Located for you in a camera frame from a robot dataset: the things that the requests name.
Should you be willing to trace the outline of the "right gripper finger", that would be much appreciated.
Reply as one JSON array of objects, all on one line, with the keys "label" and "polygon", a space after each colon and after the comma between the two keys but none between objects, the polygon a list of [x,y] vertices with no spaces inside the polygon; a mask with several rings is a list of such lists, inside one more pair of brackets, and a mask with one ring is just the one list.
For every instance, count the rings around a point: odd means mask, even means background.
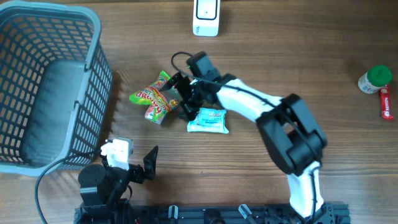
[{"label": "right gripper finger", "polygon": [[178,114],[178,118],[182,119],[182,120],[184,120],[186,122],[189,122],[189,121],[193,121],[198,116],[198,113],[199,113],[199,109],[198,108],[194,108],[191,111],[187,111],[187,110],[183,109]]},{"label": "right gripper finger", "polygon": [[174,76],[172,76],[159,91],[170,90],[173,86],[175,86],[182,79],[182,74],[177,72]]}]

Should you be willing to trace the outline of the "Haribo gummy candy bag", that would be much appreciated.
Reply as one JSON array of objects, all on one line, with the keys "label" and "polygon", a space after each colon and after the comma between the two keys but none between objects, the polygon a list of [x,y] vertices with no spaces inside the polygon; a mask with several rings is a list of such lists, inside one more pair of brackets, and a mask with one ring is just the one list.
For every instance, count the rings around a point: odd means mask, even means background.
[{"label": "Haribo gummy candy bag", "polygon": [[161,71],[156,81],[129,96],[129,101],[135,105],[149,105],[145,119],[161,124],[166,114],[178,107],[180,95],[174,87],[160,90],[170,79],[165,71]]}]

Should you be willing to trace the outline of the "teal wet wipes pack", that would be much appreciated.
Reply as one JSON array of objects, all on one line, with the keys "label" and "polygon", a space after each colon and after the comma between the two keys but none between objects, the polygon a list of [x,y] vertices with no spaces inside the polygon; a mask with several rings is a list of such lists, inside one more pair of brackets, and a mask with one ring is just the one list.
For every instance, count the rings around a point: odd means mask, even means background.
[{"label": "teal wet wipes pack", "polygon": [[187,124],[187,131],[228,134],[225,126],[226,110],[200,108],[197,117]]}]

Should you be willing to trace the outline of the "red snack stick packet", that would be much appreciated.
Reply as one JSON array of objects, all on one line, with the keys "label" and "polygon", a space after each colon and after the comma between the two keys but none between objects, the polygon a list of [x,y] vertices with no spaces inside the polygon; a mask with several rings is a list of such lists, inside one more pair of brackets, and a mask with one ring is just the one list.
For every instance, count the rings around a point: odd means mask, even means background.
[{"label": "red snack stick packet", "polygon": [[392,120],[394,119],[390,105],[391,105],[391,93],[389,84],[385,85],[379,90],[379,96],[381,100],[381,116],[383,119]]}]

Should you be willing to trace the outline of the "green lid jar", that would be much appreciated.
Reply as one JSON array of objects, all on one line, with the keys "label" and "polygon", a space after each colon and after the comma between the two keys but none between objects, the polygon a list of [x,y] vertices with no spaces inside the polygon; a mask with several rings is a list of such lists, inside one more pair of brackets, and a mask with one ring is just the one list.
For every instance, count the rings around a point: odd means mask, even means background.
[{"label": "green lid jar", "polygon": [[376,65],[359,78],[358,87],[364,93],[373,94],[390,84],[391,81],[392,72],[389,68],[384,65]]}]

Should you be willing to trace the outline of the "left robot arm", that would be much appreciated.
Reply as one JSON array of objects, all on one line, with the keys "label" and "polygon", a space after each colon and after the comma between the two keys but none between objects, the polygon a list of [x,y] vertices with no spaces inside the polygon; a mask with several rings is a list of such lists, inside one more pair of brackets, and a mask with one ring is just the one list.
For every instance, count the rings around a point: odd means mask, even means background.
[{"label": "left robot arm", "polygon": [[78,176],[83,203],[75,210],[74,222],[84,223],[140,223],[129,198],[122,198],[131,182],[143,184],[155,178],[159,147],[155,146],[144,158],[144,165],[128,164],[124,170],[112,167],[106,158],[102,164],[85,167]]}]

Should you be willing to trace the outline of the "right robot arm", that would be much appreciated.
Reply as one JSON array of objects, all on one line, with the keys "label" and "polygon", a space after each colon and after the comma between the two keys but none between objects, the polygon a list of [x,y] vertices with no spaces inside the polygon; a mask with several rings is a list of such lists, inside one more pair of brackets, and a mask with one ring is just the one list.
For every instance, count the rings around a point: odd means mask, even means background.
[{"label": "right robot arm", "polygon": [[316,223],[324,204],[319,170],[327,138],[304,100],[293,93],[268,95],[222,75],[204,51],[190,54],[186,64],[191,72],[178,70],[161,89],[176,88],[190,121],[209,103],[255,123],[272,161],[287,176],[290,207],[304,223]]}]

